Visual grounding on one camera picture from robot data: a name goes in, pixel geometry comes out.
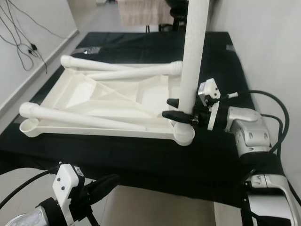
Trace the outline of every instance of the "white bracket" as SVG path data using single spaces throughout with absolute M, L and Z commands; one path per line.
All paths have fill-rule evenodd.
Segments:
M 198 89 L 198 95 L 204 106 L 207 106 L 205 97 L 210 96 L 212 99 L 219 99 L 221 97 L 221 93 L 217 88 L 214 79 L 208 79 L 207 81 L 200 84 Z M 211 111 L 210 120 L 208 123 L 208 130 L 213 130 L 213 126 L 215 123 L 217 111 L 219 108 L 220 102 L 213 104 L 213 106 L 209 109 Z
M 68 197 L 71 190 L 74 187 L 77 187 L 78 184 L 79 178 L 73 167 L 70 164 L 61 165 L 60 169 L 57 172 L 52 188 L 65 217 L 67 226 L 75 225 L 69 209 L 71 199 L 69 199 Z

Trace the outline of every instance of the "white plastic tray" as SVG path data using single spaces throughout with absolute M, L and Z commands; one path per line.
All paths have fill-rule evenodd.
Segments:
M 147 67 L 154 64 L 129 65 Z M 29 137 L 41 133 L 174 139 L 170 120 L 162 111 L 171 109 L 168 98 L 178 98 L 180 77 L 165 75 L 144 79 L 96 82 L 87 74 L 99 71 L 65 69 L 41 106 L 83 115 L 146 126 L 146 131 L 87 128 L 57 121 L 27 119 L 20 130 Z

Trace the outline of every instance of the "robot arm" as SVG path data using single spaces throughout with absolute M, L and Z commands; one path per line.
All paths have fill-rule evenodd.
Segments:
M 200 84 L 192 115 L 179 111 L 166 111 L 162 115 L 192 126 L 208 130 L 220 128 L 234 134 L 242 165 L 253 169 L 240 187 L 245 194 L 241 211 L 243 225 L 300 225 L 280 158 L 269 153 L 270 137 L 262 116 L 247 108 L 219 108 L 220 96 L 214 79 L 209 79 Z M 179 100 L 169 99 L 167 103 L 177 108 Z
M 88 218 L 92 226 L 99 226 L 91 205 L 100 201 L 120 184 L 120 177 L 109 175 L 84 186 L 85 177 L 78 167 L 60 166 L 53 190 L 57 200 L 46 199 L 33 211 L 20 215 L 6 226 L 74 226 L 75 221 Z

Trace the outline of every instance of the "white tube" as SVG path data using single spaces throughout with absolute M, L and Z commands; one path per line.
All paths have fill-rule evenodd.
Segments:
M 181 75 L 182 61 L 171 62 L 170 64 L 137 68 L 118 72 L 104 72 L 99 74 L 88 74 L 87 77 L 94 80 L 128 79 L 141 78 L 153 75 Z
M 179 111 L 187 114 L 192 113 L 196 100 L 208 10 L 209 0 L 189 0 L 179 102 Z M 177 133 L 182 134 L 182 140 L 185 133 L 187 142 L 192 141 L 191 136 L 194 136 L 194 133 L 189 132 L 187 125 L 183 123 L 177 125 L 178 123 L 175 127 Z
M 54 109 L 41 107 L 34 103 L 23 103 L 19 109 L 20 115 L 25 118 L 38 118 L 53 121 L 72 123 L 88 127 L 97 127 L 105 129 L 126 129 L 145 131 L 145 126 L 135 125 L 126 122 L 108 120 L 93 116 L 86 116 L 72 112 L 64 112 Z
M 63 55 L 61 57 L 61 65 L 64 67 L 86 68 L 90 70 L 100 70 L 100 71 L 121 71 L 121 70 L 133 69 L 132 67 L 108 64 L 108 63 L 98 62 L 93 60 L 84 60 L 84 59 L 74 58 L 67 55 Z

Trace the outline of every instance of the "table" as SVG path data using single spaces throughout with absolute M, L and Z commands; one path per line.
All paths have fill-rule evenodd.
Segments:
M 96 54 L 74 57 L 108 63 L 169 63 L 182 60 L 184 34 L 89 33 L 78 48 L 100 47 Z M 63 72 L 60 67 L 34 96 L 41 103 Z M 199 82 L 215 81 L 222 94 L 247 90 L 239 58 L 226 32 L 208 32 Z M 250 96 L 223 102 L 254 109 Z M 28 138 L 19 131 L 17 116 L 0 135 L 0 174 L 31 167 L 41 170 L 59 161 L 76 164 L 92 179 L 111 173 L 121 184 L 191 198 L 240 206 L 237 182 L 246 173 L 240 165 L 234 136 L 222 130 L 197 129 L 190 146 L 172 140 L 42 134 Z

